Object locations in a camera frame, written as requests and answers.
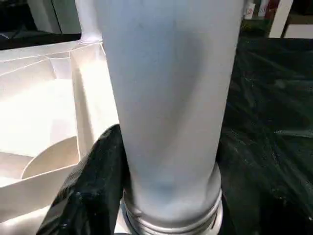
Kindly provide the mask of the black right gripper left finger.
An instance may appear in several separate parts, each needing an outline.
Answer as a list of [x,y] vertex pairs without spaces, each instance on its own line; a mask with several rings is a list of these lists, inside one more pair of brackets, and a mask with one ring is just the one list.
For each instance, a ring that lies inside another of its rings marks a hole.
[[108,128],[68,175],[39,235],[112,235],[129,167],[118,124]]

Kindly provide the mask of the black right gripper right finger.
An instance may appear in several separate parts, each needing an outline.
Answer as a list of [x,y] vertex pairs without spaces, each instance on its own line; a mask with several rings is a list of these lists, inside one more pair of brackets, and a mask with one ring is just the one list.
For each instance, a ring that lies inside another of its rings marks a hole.
[[236,235],[251,235],[254,233],[255,222],[254,199],[242,157],[243,154],[237,147],[236,135],[232,131],[222,130],[218,165],[228,218]]

